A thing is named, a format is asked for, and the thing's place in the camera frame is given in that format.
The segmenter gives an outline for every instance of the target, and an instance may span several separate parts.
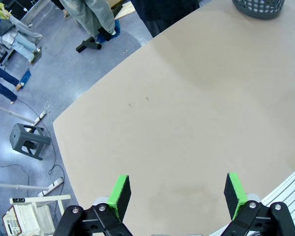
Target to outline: perforated basket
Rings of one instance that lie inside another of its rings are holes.
[[[272,19],[277,17],[285,0],[232,0],[236,8],[255,18]]]

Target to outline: beige tabletop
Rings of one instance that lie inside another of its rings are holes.
[[[124,60],[54,128],[82,207],[129,174],[133,235],[214,232],[230,221],[227,172],[263,198],[295,170],[295,0],[274,20],[214,0]]]

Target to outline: gray stool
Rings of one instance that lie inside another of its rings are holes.
[[[41,161],[43,158],[39,157],[39,154],[44,145],[50,145],[51,141],[49,137],[44,136],[43,130],[40,127],[17,123],[10,134],[10,143],[13,150]]]

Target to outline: bolt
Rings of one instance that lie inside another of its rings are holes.
[[[280,206],[279,204],[276,204],[276,205],[275,205],[275,209],[276,209],[276,210],[280,210],[280,209],[281,209],[281,206]]]
[[[100,211],[104,211],[104,210],[106,209],[106,207],[105,207],[105,206],[100,206],[98,209],[99,209]]]
[[[255,203],[251,203],[251,204],[249,204],[249,207],[250,208],[255,208],[257,205],[255,204]]]

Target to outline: concrete floor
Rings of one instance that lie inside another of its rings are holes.
[[[203,0],[202,5],[210,0]],[[48,186],[57,178],[63,176],[62,170],[55,167],[48,175],[56,158],[56,164],[63,167],[63,162],[56,142],[52,122],[71,103],[101,79],[106,73],[117,66],[134,51],[152,39],[137,13],[132,13],[120,19],[120,36],[103,44],[98,50],[86,49],[82,53],[75,51],[83,40],[89,36],[80,29],[72,17],[63,18],[63,13],[51,2],[33,20],[34,31],[44,35],[39,43],[42,46],[42,58],[34,66],[18,53],[9,59],[6,71],[18,79],[29,68],[32,77],[26,86],[16,94],[18,99],[28,103],[37,113],[47,110],[48,114],[43,122],[49,129],[56,149],[56,156],[52,146],[43,150],[42,161],[35,160],[12,150],[9,135],[15,123],[26,123],[0,111],[0,166],[12,164],[22,165],[28,172],[29,184]],[[5,81],[0,81],[11,90],[14,87]],[[10,101],[0,95],[0,106],[11,109],[17,113],[35,119],[35,114],[24,104]],[[0,168],[0,182],[12,184],[27,184],[28,178],[20,166]],[[61,187],[54,190],[51,195],[58,195]],[[39,191],[29,191],[34,197]],[[71,194],[70,201],[64,201],[64,207],[77,204],[71,184],[65,173],[65,184],[62,194]],[[0,188],[0,219],[9,209],[9,198],[26,197],[25,190]],[[51,207],[54,216],[55,205]],[[59,209],[55,216],[55,225],[60,218]]]

